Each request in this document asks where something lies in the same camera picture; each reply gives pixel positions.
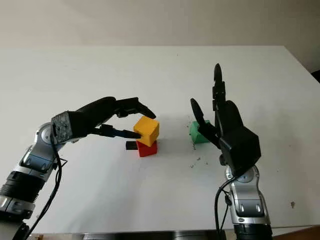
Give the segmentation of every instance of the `white wall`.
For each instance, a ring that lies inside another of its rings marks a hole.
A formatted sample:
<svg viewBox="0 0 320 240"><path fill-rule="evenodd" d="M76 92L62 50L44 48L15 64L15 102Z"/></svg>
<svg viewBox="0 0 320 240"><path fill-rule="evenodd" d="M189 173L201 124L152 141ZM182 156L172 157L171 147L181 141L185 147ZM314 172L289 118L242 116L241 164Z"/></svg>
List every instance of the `white wall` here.
<svg viewBox="0 0 320 240"><path fill-rule="evenodd" d="M0 47L284 45L320 69L319 0L0 0Z"/></svg>

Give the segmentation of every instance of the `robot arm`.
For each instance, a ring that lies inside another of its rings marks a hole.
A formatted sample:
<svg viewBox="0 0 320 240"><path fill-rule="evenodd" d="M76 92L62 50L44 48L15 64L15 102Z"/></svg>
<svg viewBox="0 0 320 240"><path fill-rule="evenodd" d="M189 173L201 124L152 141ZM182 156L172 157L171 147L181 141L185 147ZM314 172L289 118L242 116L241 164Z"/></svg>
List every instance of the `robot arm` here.
<svg viewBox="0 0 320 240"><path fill-rule="evenodd" d="M105 125L114 114L119 118L141 113L154 119L156 116L137 97L116 100L104 97L77 111L65 111L45 123L36 131L31 145L0 189L0 238L22 240L29 233L23 219L29 219L35 208L39 191L57 168L52 146L59 151L67 142L76 142L88 134L106 137L140 138L140 134L117 130Z"/></svg>
<svg viewBox="0 0 320 240"><path fill-rule="evenodd" d="M214 68L212 95L215 126L205 122L196 100L192 98L190 101L199 123L199 133L221 149L220 164L227 166L227 182L219 188L214 201L216 231L220 238L218 199L223 188L229 185L228 202L237 239L270 240L272 231L269 215L258 187L259 172L255 166L261 157L259 138L244 126L237 106L226 100L226 87L219 64Z"/></svg>

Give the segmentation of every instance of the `white table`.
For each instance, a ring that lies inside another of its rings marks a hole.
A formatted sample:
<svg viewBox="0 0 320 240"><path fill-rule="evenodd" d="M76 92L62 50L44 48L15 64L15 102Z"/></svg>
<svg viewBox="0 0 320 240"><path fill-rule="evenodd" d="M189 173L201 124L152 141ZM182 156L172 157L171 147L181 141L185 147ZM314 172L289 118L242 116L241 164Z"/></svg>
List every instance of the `white table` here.
<svg viewBox="0 0 320 240"><path fill-rule="evenodd" d="M188 125L194 120L191 97L205 118L213 119L216 63L227 99L259 136L260 189L271 225L320 224L320 86L284 47L1 49L1 183L33 142L37 127L64 110L104 96L138 96L160 121L155 156L139 158L126 151L122 138L91 135L66 145L60 152L69 160L62 184L35 232L214 228L213 198L225 169L212 144L194 150ZM108 123L130 130L139 118L114 117ZM40 192L30 225L53 181ZM219 209L222 218L223 198Z"/></svg>

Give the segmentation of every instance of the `block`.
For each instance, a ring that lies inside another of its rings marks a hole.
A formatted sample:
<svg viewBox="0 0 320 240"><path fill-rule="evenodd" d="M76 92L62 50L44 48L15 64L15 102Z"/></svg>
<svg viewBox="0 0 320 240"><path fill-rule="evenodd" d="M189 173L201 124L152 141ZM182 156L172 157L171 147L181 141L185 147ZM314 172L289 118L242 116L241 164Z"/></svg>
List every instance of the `block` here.
<svg viewBox="0 0 320 240"><path fill-rule="evenodd" d="M138 142L151 147L159 136L159 122L146 116L142 116L134 125L133 130L141 135Z"/></svg>
<svg viewBox="0 0 320 240"><path fill-rule="evenodd" d="M193 121L189 127L189 135L191 136L192 142L194 144L208 143L209 140L206 139L200 132L198 132L199 123Z"/></svg>
<svg viewBox="0 0 320 240"><path fill-rule="evenodd" d="M151 146L144 145L143 143L136 140L138 152L140 157L146 157L157 153L157 141L153 142Z"/></svg>
<svg viewBox="0 0 320 240"><path fill-rule="evenodd" d="M137 142L136 141L126 141L125 142L125 149L126 150L138 150Z"/></svg>

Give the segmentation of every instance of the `green cube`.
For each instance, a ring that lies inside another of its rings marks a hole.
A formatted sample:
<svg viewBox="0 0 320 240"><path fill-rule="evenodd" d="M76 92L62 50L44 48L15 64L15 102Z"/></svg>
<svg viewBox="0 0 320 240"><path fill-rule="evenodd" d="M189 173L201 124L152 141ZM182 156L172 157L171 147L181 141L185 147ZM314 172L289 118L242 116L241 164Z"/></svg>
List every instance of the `green cube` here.
<svg viewBox="0 0 320 240"><path fill-rule="evenodd" d="M192 142L194 144L208 143L209 140L206 139L200 132L198 132L199 123L193 121L190 125L189 135L191 136Z"/></svg>

